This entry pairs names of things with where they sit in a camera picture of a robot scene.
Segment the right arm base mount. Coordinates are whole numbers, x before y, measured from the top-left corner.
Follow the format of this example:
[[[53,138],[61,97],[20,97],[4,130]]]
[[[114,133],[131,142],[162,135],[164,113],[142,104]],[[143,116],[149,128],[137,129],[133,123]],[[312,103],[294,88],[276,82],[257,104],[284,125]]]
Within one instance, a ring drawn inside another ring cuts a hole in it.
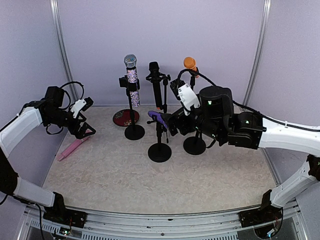
[[[260,225],[280,220],[283,217],[282,208],[255,208],[239,212],[239,220],[242,228]]]

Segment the black purple mic stand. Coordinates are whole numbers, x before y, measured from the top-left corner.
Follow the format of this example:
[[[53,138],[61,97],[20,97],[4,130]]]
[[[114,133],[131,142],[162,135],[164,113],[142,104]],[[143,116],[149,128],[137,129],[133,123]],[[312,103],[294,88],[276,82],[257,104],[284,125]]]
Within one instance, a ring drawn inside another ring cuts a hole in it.
[[[164,163],[168,161],[172,155],[171,148],[162,142],[162,133],[163,128],[162,125],[157,122],[156,123],[156,137],[157,143],[151,145],[148,149],[148,157],[155,163]]]

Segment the black mint mic stand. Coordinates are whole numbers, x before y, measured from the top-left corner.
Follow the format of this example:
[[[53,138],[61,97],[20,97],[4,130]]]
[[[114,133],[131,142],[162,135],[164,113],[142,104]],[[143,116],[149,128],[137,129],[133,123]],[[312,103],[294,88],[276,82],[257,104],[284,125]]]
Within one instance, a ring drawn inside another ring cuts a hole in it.
[[[183,142],[183,149],[190,155],[201,155],[206,150],[206,143],[202,139],[202,134],[198,131],[195,136],[186,138]]]

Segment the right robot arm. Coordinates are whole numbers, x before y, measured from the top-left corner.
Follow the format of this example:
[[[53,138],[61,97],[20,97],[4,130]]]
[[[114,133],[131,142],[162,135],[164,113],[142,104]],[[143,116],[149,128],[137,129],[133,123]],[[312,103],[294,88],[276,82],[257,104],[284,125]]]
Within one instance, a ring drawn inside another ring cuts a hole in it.
[[[229,144],[248,149],[276,148],[307,154],[305,163],[280,186],[267,191],[256,218],[266,222],[285,204],[320,180],[320,128],[280,121],[248,106],[234,112],[237,105],[229,88],[215,85],[195,93],[179,74],[170,88],[182,107],[166,123],[172,135],[193,131],[213,139],[220,146]]]

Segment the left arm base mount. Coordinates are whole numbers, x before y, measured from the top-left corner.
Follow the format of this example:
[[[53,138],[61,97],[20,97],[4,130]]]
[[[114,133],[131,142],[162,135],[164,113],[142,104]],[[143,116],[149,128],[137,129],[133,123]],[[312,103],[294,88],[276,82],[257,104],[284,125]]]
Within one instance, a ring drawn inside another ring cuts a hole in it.
[[[43,214],[43,218],[54,223],[83,229],[86,223],[87,213],[67,209],[63,215],[58,215],[57,213],[46,211]]]

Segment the purple microphone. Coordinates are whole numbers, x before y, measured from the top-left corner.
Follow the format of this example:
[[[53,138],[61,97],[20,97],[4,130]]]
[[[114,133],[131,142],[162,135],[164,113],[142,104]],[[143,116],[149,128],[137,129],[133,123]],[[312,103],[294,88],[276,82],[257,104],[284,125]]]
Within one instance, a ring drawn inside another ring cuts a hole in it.
[[[149,110],[147,114],[150,118],[152,118],[153,121],[162,124],[166,129],[169,129],[173,126],[172,114],[170,113],[161,113]]]

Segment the pink microphone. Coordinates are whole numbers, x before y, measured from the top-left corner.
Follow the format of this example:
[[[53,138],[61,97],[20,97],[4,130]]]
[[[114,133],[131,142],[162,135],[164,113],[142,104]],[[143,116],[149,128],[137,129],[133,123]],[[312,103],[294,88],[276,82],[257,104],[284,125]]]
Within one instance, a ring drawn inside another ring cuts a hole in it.
[[[60,162],[67,158],[71,153],[73,153],[82,143],[87,141],[90,137],[85,137],[83,139],[74,140],[62,153],[57,157],[57,161]]]

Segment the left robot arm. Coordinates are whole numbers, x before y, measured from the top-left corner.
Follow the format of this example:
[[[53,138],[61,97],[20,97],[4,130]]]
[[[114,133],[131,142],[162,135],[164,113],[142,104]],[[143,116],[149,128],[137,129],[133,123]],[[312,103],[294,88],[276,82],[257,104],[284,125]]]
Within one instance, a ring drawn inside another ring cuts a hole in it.
[[[63,223],[70,218],[61,194],[46,190],[19,176],[9,162],[16,146],[39,126],[55,125],[61,131],[81,140],[96,133],[86,122],[83,113],[94,103],[91,97],[81,97],[75,103],[63,107],[64,97],[69,93],[63,86],[49,86],[45,96],[23,105],[21,111],[0,130],[0,191],[27,203],[43,206],[57,221]]]

